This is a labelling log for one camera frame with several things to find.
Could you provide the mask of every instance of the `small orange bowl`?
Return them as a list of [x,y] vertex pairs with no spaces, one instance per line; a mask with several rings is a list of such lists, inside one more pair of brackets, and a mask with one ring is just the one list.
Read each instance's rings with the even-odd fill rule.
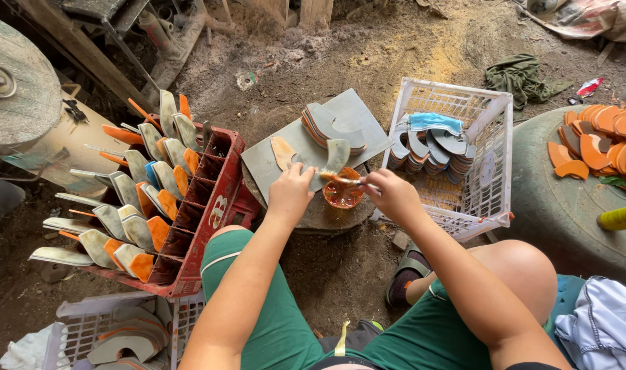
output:
[[[358,180],[361,175],[349,167],[343,167],[338,172],[338,176],[342,178],[349,178],[350,180]],[[363,198],[363,192],[356,186],[343,184],[341,182],[329,181],[322,188],[322,195],[324,195],[327,203],[336,208],[350,209],[355,207],[361,198]]]

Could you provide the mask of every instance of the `plastic crate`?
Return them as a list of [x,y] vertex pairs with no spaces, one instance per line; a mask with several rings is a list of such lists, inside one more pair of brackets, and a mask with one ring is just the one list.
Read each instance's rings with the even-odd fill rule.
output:
[[[138,306],[155,297],[148,292],[131,292],[85,298],[70,304],[64,302],[57,309],[57,317],[64,323],[55,323],[48,338],[43,370],[67,370],[87,357],[93,349],[96,336],[109,331],[112,311],[119,306]],[[170,369],[176,370],[197,317],[204,307],[203,292],[195,296],[169,299],[173,304],[172,349]]]
[[[477,149],[466,179],[452,184],[419,172],[414,186],[426,212],[458,242],[499,226],[509,227],[512,189],[512,95],[414,78],[402,78],[391,117],[389,138],[405,113],[433,112],[464,121]],[[384,151],[382,167],[388,163]],[[390,221],[379,209],[370,217]]]
[[[152,114],[159,122],[160,116]],[[187,189],[176,219],[170,226],[147,282],[123,271],[99,266],[80,267],[121,283],[165,298],[196,294],[201,289],[199,268],[210,237],[233,221],[237,213],[245,216],[241,225],[247,229],[260,210],[242,181],[240,153],[245,142],[235,131],[213,127],[212,137]],[[103,202],[120,204],[114,191],[107,191]]]

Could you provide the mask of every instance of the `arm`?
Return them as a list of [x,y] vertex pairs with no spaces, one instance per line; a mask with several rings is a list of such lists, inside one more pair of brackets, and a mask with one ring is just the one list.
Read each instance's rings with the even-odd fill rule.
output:
[[309,192],[314,169],[300,175],[302,167],[293,164],[270,186],[268,213],[201,312],[180,370],[240,369],[285,243],[314,195]]
[[386,169],[370,173],[365,181],[381,188],[380,197],[360,187],[434,266],[466,326],[487,345],[495,370],[528,361],[571,369],[518,297],[425,213],[411,184]]

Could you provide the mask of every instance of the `stack of sole pieces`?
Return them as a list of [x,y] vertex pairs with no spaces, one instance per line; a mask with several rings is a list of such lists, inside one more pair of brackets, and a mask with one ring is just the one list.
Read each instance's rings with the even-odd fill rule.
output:
[[160,124],[137,107],[150,123],[140,124],[137,129],[124,125],[128,130],[104,126],[104,131],[116,139],[143,144],[149,158],[137,150],[114,153],[87,146],[128,167],[130,176],[122,171],[104,174],[76,169],[72,169],[71,174],[93,178],[113,189],[123,206],[72,194],[55,194],[57,198],[93,207],[92,213],[75,213],[95,217],[102,227],[82,220],[46,219],[44,227],[80,241],[87,254],[67,248],[43,247],[37,249],[31,259],[75,266],[95,264],[147,281],[154,257],[161,250],[169,224],[176,218],[179,202],[199,166],[197,152],[203,152],[202,144],[207,144],[212,133],[209,124],[204,123],[203,133],[194,126],[185,96],[180,98],[180,107],[179,113],[173,95],[161,90]]
[[334,128],[336,116],[318,103],[311,103],[302,111],[302,123],[310,136],[322,147],[327,147],[328,139],[345,139],[350,143],[350,155],[355,156],[366,150],[366,139],[362,130],[341,132]]
[[591,172],[626,180],[626,109],[590,105],[580,114],[568,111],[558,134],[563,145],[548,142],[558,176],[586,180]]
[[87,361],[97,370],[167,370],[172,305],[162,297],[116,307],[109,330],[96,336]]
[[415,174],[424,168],[434,180],[446,174],[450,182],[458,184],[473,167],[475,146],[468,145],[463,134],[454,136],[440,128],[416,132],[402,123],[395,127],[394,138],[390,169],[404,165],[408,174]]

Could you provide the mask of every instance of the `hand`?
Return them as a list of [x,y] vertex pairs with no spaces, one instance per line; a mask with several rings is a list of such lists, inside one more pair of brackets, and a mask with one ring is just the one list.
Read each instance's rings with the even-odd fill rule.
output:
[[315,168],[309,167],[300,174],[304,165],[296,162],[270,186],[270,201],[266,219],[276,218],[291,229],[301,220],[315,192],[309,192],[309,185]]
[[370,196],[372,203],[382,211],[386,217],[409,231],[420,224],[425,210],[420,203],[420,197],[413,185],[402,180],[395,173],[387,169],[370,172],[361,179],[366,184],[374,184],[381,189],[381,196],[376,190],[366,185],[359,189]]

